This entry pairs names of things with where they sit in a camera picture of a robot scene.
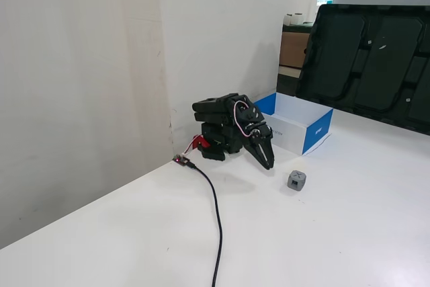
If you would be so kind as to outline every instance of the pink wire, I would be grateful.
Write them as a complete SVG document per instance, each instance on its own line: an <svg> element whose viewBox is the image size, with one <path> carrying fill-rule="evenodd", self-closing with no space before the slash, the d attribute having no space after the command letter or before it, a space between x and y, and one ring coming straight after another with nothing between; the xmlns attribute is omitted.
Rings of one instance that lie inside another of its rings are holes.
<svg viewBox="0 0 430 287"><path fill-rule="evenodd" d="M182 155L186 154L186 152L188 151L188 149L191 147L191 145L193 144L194 140L199 138L200 135L198 134L197 136L194 136L193 140L191 140L190 144L188 145L187 149L183 151Z"/></svg>
<svg viewBox="0 0 430 287"><path fill-rule="evenodd" d="M233 116L234 116L234 121L236 122L237 127L239 128L239 130L242 132L242 135L244 135L245 137L250 137L250 136L251 136L251 134L245 134L245 132L242 130L241 126L239 125L239 123L237 122L237 119L236 119L236 105L237 105L239 102L240 102L240 103L242 103L242 104L244 104L244 105L245 105L245 107L249 108L249 106L247 105L247 103L246 103L246 102L244 102L244 101L236 101L236 103L234 104L234 107L233 107Z"/></svg>

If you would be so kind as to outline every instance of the black case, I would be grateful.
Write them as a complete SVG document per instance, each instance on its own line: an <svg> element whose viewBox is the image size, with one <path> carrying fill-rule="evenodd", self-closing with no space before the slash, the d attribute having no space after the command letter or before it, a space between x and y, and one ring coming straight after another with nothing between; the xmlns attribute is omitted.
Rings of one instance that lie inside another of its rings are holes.
<svg viewBox="0 0 430 287"><path fill-rule="evenodd" d="M430 134L430 7L323 5L296 96Z"/></svg>

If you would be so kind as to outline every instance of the small gray cube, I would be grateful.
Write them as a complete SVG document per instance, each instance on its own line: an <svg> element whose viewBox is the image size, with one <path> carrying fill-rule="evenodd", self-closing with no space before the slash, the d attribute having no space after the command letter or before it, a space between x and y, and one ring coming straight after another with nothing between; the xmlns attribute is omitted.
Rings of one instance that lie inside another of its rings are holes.
<svg viewBox="0 0 430 287"><path fill-rule="evenodd" d="M287 182L287 186L295 191L301 191L306 183L306 174L301 171L292 171Z"/></svg>

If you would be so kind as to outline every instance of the white box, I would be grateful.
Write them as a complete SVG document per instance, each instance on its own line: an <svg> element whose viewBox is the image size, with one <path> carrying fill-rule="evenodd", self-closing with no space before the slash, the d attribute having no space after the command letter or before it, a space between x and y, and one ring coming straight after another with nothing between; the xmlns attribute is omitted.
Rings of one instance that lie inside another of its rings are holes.
<svg viewBox="0 0 430 287"><path fill-rule="evenodd" d="M333 109L310 101L273 93L256 101L273 130L272 143L303 155L330 129Z"/></svg>

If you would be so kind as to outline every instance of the black cable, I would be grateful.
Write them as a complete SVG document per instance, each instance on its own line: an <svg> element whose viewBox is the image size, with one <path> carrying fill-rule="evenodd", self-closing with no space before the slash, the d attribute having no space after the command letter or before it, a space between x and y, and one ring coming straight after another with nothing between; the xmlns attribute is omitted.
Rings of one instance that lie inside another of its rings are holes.
<svg viewBox="0 0 430 287"><path fill-rule="evenodd" d="M222 248L222 226L221 226L220 211L218 210L218 199L216 198L216 192L215 192L214 186L212 185L212 182L210 181L209 177L203 171L201 171L197 166L194 165L193 168L196 171L198 171L199 173L201 173L204 176L204 178L206 178L208 180L210 188L212 188L212 193L214 194L216 220L218 221L218 228L220 229L220 244L218 247L218 255L216 256L214 277L212 278L212 287L215 287L216 275L218 274L218 266L220 265L221 248Z"/></svg>
<svg viewBox="0 0 430 287"><path fill-rule="evenodd" d="M220 211L218 209L218 198L216 197L215 188L212 185L212 182L210 181L209 177L195 164L193 164L187 157L184 155L176 155L173 158L173 161L177 164L180 164L181 166L187 166L191 169L195 169L198 171L206 180L208 181L210 188L212 188L212 193L214 195L214 201L215 201L215 212L216 212L216 220L218 221L218 228L220 229L220 244L218 246L218 255L216 256L216 263L215 263L215 270L214 270L214 277L212 278L212 287L215 287L216 284L216 276L218 275L218 266L220 265L220 258L221 258L221 249L222 249L222 225L221 225L221 218L220 218Z"/></svg>

